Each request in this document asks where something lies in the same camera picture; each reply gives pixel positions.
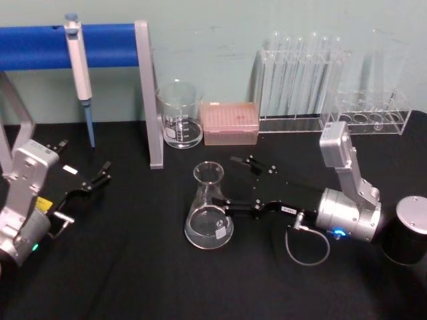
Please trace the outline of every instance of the pipette tip box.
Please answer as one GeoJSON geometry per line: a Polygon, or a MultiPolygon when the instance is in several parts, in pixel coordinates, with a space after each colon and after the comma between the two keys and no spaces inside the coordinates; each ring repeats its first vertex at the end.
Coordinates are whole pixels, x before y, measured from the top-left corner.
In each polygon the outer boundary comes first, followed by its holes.
{"type": "Polygon", "coordinates": [[[255,145],[258,113],[253,103],[204,103],[201,122],[205,145],[255,145]]]}

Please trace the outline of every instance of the micropipette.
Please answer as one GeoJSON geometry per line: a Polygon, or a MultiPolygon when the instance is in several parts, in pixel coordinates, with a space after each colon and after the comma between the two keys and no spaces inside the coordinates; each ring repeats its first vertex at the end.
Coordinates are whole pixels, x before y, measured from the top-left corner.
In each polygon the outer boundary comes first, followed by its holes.
{"type": "Polygon", "coordinates": [[[87,68],[87,59],[85,51],[85,43],[83,42],[83,30],[81,22],[78,21],[75,13],[68,13],[65,15],[67,24],[65,28],[65,38],[67,40],[69,58],[71,61],[71,68],[73,70],[75,90],[81,105],[85,108],[85,117],[87,124],[87,131],[91,146],[95,148],[95,136],[93,134],[93,123],[91,114],[91,82],[89,78],[89,70],[87,68]]]}

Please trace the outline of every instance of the blue led light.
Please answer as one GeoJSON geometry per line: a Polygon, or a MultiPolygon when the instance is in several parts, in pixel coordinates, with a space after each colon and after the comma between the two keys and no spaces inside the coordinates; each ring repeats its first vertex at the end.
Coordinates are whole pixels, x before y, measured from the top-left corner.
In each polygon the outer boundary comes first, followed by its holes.
{"type": "Polygon", "coordinates": [[[335,235],[341,235],[341,236],[346,236],[347,235],[347,233],[345,233],[344,231],[342,231],[341,229],[335,229],[334,230],[334,234],[335,235]]]}

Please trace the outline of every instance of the yellow label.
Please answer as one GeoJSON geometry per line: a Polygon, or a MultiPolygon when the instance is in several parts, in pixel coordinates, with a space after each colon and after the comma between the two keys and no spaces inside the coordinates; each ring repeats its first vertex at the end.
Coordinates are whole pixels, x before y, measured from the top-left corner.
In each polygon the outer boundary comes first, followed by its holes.
{"type": "Polygon", "coordinates": [[[47,212],[47,210],[49,210],[52,206],[53,202],[50,202],[49,200],[42,198],[42,197],[38,197],[37,201],[35,203],[36,208],[38,208],[38,210],[42,211],[42,212],[47,212]]]}

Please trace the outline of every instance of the blue pipette tip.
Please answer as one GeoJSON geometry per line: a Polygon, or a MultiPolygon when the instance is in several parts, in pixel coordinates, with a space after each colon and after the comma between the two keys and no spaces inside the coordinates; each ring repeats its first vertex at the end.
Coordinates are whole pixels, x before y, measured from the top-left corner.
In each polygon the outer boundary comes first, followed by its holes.
{"type": "Polygon", "coordinates": [[[95,149],[95,135],[93,134],[93,122],[90,100],[82,101],[81,104],[85,107],[87,132],[89,133],[89,140],[91,141],[92,149],[95,149]]]}

